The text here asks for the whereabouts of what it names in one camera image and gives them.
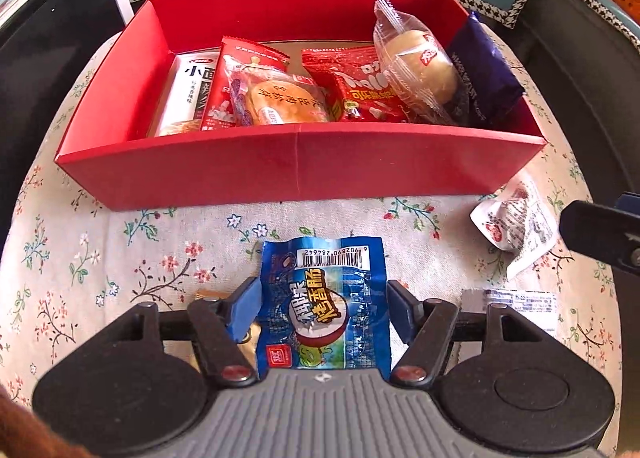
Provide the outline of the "floral tablecloth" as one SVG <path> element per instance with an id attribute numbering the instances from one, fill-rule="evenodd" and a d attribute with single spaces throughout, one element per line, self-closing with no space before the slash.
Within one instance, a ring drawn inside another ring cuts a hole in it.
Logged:
<path id="1" fill-rule="evenodd" d="M 623 384 L 620 311 L 608 266 L 556 244 L 515 279 L 509 257 L 472 223 L 473 196 L 152 207 L 112 212 L 54 156 L 106 55 L 98 48 L 64 98 L 27 171 L 1 257 L 1 394 L 28 406 L 37 380 L 137 300 L 180 308 L 259 270 L 265 241 L 377 236 L 387 274 L 419 298 L 521 289 L 551 306 L 544 328 Z"/>

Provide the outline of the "steamed egg cake packet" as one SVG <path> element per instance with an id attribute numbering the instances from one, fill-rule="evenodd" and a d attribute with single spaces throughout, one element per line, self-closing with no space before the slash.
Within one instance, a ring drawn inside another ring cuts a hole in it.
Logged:
<path id="1" fill-rule="evenodd" d="M 444 126 L 469 123 L 469 97 L 456 66 L 423 22 L 374 3 L 373 43 L 381 71 L 404 104 L 423 120 Z"/>

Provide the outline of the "purple snack packet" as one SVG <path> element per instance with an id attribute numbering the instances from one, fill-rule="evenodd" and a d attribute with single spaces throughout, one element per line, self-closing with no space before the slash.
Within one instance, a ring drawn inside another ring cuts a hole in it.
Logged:
<path id="1" fill-rule="evenodd" d="M 466 124 L 482 129 L 495 126 L 518 103 L 524 88 L 475 13 L 466 18 L 446 52 L 468 96 Z"/>

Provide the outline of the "white Kaprons wafer packet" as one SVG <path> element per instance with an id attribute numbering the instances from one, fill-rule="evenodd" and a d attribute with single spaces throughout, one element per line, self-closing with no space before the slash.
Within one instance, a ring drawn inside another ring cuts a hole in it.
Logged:
<path id="1" fill-rule="evenodd" d="M 484 312 L 489 304 L 510 306 L 547 334 L 554 336 L 559 327 L 558 296 L 554 292 L 514 289 L 464 289 L 458 307 L 465 312 Z"/>

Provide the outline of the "white noodle snack packet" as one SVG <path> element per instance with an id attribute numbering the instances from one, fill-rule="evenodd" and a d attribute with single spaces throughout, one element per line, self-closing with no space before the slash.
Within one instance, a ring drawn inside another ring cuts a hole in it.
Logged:
<path id="1" fill-rule="evenodd" d="M 219 52 L 178 54 L 169 74 L 148 137 L 198 131 L 218 62 Z"/>

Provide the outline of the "red cardboard box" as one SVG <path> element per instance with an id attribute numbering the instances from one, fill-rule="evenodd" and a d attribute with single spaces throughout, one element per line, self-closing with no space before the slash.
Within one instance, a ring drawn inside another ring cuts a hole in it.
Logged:
<path id="1" fill-rule="evenodd" d="M 149 136 L 174 58 L 226 34 L 256 42 L 372 36 L 376 0 L 149 0 L 101 62 L 56 164 L 114 211 L 387 196 L 481 195 L 544 147 L 525 102 L 492 130 L 411 123 L 240 126 Z M 392 0 L 449 43 L 456 0 Z"/>

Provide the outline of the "orange bread packet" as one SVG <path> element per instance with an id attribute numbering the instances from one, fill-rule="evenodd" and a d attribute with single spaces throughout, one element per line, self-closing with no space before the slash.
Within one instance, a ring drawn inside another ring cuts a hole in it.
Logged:
<path id="1" fill-rule="evenodd" d="M 286 74 L 274 68 L 242 72 L 247 90 L 235 102 L 250 124 L 282 126 L 288 123 L 326 123 L 330 114 L 320 86 L 311 78 Z"/>

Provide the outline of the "red crown snack packet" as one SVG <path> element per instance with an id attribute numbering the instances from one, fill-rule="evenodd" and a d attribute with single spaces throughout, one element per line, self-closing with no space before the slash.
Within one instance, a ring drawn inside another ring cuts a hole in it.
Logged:
<path id="1" fill-rule="evenodd" d="M 238 124 L 250 124 L 250 119 L 245 118 L 245 111 L 235 111 L 235 102 L 241 97 L 241 93 L 247 90 L 247 83 L 242 81 L 242 72 L 255 68 L 285 71 L 289 62 L 290 56 L 270 46 L 234 36 L 224 36 L 201 130 L 217 131 L 233 128 Z"/>

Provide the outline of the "blue sausage packet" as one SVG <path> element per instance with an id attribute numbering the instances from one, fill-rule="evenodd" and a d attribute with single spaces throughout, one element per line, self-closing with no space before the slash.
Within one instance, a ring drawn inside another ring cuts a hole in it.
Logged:
<path id="1" fill-rule="evenodd" d="M 298 237 L 262 245 L 258 374 L 366 369 L 390 376 L 382 239 Z"/>

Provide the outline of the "red Trolli gummy packet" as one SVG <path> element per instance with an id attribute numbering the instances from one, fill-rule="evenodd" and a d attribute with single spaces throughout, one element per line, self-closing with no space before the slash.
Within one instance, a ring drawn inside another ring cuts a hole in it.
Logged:
<path id="1" fill-rule="evenodd" d="M 302 64 L 324 89 L 335 122 L 419 122 L 382 73 L 373 45 L 305 48 Z"/>

